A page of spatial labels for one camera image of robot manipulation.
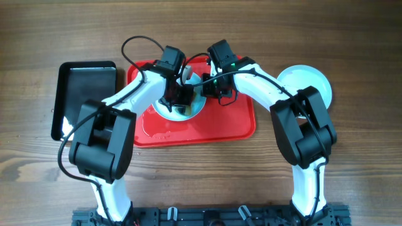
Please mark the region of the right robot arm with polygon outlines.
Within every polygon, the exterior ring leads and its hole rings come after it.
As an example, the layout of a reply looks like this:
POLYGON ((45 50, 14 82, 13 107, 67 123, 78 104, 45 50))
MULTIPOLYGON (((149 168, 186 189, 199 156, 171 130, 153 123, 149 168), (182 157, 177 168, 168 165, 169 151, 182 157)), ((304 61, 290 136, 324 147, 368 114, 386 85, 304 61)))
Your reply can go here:
POLYGON ((311 83, 297 87, 270 76, 251 58, 238 58, 226 40, 214 43, 207 53, 211 74, 203 80, 203 89, 217 98, 234 90, 269 110, 278 149, 292 166, 291 206, 302 225, 317 223, 327 206, 324 170, 337 141, 321 93, 311 83))

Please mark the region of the light blue plate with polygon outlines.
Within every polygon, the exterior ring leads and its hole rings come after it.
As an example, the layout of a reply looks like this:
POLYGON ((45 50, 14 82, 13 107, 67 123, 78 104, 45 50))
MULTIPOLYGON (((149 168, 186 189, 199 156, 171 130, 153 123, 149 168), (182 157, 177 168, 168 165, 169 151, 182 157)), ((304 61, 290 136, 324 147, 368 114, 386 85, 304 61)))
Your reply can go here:
POLYGON ((162 118, 167 119, 169 121, 187 121, 193 117, 195 117, 201 110, 204 108, 207 98, 201 96, 201 86, 197 86, 194 88, 194 96, 190 107, 192 108, 192 114, 190 116, 183 116, 176 112, 176 107, 173 107, 173 111, 169 112, 168 109, 161 105, 158 100, 152 104, 154 110, 158 113, 159 116, 162 118))
POLYGON ((277 77, 280 82, 299 89, 315 87, 328 109, 332 102, 332 87, 326 76, 316 68, 308 65, 293 65, 284 69, 277 77))

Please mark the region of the green sponge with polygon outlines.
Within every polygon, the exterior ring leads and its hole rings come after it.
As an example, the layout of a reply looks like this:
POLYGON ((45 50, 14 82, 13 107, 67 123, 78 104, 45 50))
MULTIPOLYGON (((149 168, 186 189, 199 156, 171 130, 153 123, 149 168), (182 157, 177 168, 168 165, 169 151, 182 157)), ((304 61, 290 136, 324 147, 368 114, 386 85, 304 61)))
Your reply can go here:
POLYGON ((176 107, 176 112, 183 116, 190 116, 192 114, 192 108, 190 106, 179 106, 176 107))

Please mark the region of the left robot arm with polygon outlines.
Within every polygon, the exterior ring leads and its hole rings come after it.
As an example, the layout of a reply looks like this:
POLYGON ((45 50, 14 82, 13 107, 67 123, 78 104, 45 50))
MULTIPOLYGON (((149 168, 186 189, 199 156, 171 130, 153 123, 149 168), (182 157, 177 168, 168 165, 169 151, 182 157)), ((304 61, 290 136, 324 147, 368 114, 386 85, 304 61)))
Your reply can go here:
POLYGON ((133 205, 124 174, 133 155, 136 119, 154 102, 173 112, 189 106, 193 87, 186 85, 185 54, 166 46, 161 59, 138 68, 138 76, 120 92, 102 101, 88 100, 79 112, 68 160, 77 180, 89 182, 97 199, 95 223, 131 225, 133 205))

